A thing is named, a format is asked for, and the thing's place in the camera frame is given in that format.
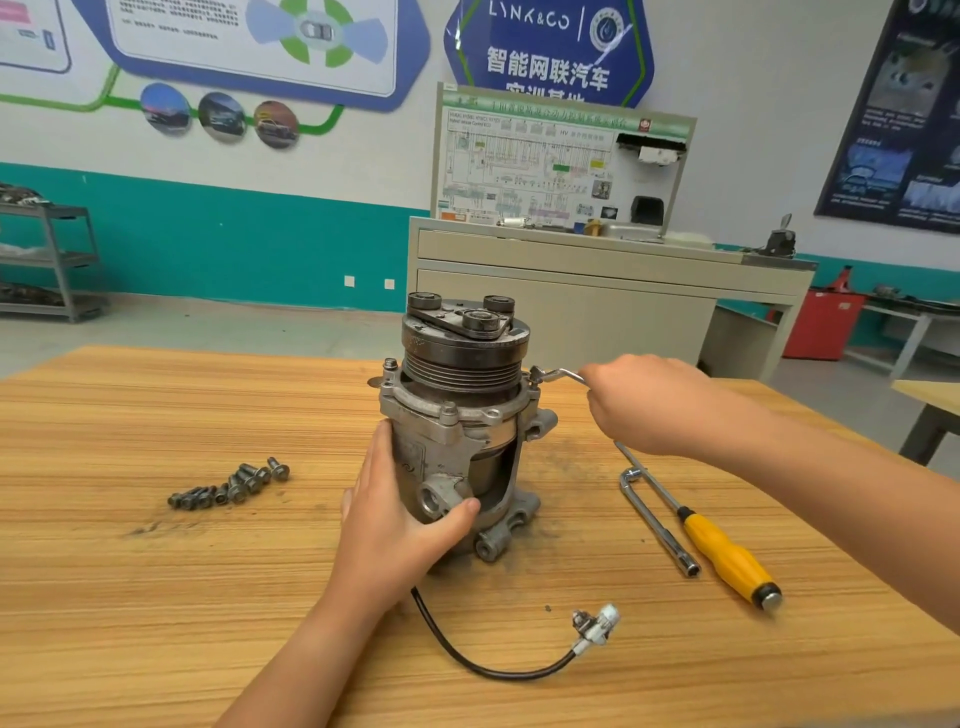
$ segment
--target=metal shelf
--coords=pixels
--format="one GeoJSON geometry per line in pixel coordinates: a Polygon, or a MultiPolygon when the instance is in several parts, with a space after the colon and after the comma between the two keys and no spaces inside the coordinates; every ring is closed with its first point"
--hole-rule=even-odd
{"type": "Polygon", "coordinates": [[[71,323],[76,323],[92,311],[102,309],[107,301],[97,296],[76,296],[70,290],[70,280],[67,273],[71,268],[84,265],[100,264],[101,281],[103,280],[103,263],[97,250],[97,239],[93,234],[93,223],[86,207],[66,205],[2,205],[0,216],[15,215],[17,217],[32,217],[43,228],[43,237],[46,245],[36,246],[36,252],[27,255],[0,255],[0,265],[11,265],[29,268],[49,268],[57,276],[57,287],[63,297],[63,305],[42,305],[37,303],[0,303],[0,311],[10,313],[37,313],[47,316],[66,316],[71,323]],[[57,244],[57,233],[54,230],[54,220],[81,220],[86,225],[87,238],[90,241],[90,251],[64,251],[57,244]]]}
{"type": "MultiPolygon", "coordinates": [[[[64,251],[60,253],[60,263],[64,268],[79,268],[82,265],[99,263],[100,257],[93,253],[77,253],[64,251]]],[[[16,265],[26,268],[56,268],[57,264],[51,258],[31,257],[29,255],[0,255],[0,265],[16,265]]]]}
{"type": "Polygon", "coordinates": [[[107,299],[103,296],[73,295],[74,312],[71,314],[65,305],[43,305],[40,303],[6,303],[0,301],[0,311],[6,313],[37,313],[46,316],[67,316],[79,318],[94,311],[103,310],[107,299]]]}
{"type": "Polygon", "coordinates": [[[70,220],[75,217],[87,217],[86,207],[70,205],[3,205],[0,204],[0,215],[17,215],[18,217],[46,217],[50,220],[70,220]]]}

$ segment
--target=wall banner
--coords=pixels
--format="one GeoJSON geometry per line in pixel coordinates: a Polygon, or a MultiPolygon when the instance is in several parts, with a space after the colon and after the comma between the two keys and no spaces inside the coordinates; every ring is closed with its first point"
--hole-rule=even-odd
{"type": "Polygon", "coordinates": [[[642,0],[461,0],[444,29],[460,85],[635,107],[654,78],[642,0]]]}
{"type": "Polygon", "coordinates": [[[417,0],[74,3],[125,71],[265,96],[391,111],[430,55],[417,0]]]}

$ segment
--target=hand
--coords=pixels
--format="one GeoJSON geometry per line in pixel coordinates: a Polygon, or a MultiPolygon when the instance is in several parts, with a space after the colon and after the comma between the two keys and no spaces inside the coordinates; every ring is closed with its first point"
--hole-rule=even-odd
{"type": "Polygon", "coordinates": [[[372,619],[399,602],[470,531],[480,501],[469,498],[439,521],[411,516],[396,486],[390,421],[373,433],[367,457],[341,501],[343,526],[324,598],[372,619]]]}
{"type": "Polygon", "coordinates": [[[580,370],[600,429],[654,455],[710,461],[732,435],[762,437],[767,410],[724,389],[679,359],[624,354],[580,370]]]}

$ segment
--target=wire connector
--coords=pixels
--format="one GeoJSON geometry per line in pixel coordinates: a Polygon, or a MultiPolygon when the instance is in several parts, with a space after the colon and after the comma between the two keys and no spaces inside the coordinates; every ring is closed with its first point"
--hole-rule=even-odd
{"type": "Polygon", "coordinates": [[[580,639],[570,647],[570,651],[579,657],[594,644],[606,644],[619,622],[620,613],[612,604],[607,604],[596,617],[589,612],[576,610],[573,613],[573,627],[580,634],[580,639]]]}

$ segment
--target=teal wall stripe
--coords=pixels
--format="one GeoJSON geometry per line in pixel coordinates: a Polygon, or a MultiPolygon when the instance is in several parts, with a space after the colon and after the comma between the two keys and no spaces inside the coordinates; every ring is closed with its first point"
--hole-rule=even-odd
{"type": "MultiPolygon", "coordinates": [[[[333,174],[318,168],[317,174],[333,174]]],[[[123,293],[324,308],[400,311],[407,231],[427,210],[0,163],[0,180],[88,207],[107,288],[123,293]],[[344,275],[356,287],[344,286],[344,275]],[[384,279],[396,281],[385,290],[384,279]]],[[[63,247],[84,247],[81,223],[59,222],[63,247]]],[[[0,217],[0,242],[42,240],[34,220],[0,217]]],[[[46,271],[0,268],[0,279],[49,284],[46,271]]],[[[77,287],[95,287],[76,271],[77,287]]]]}

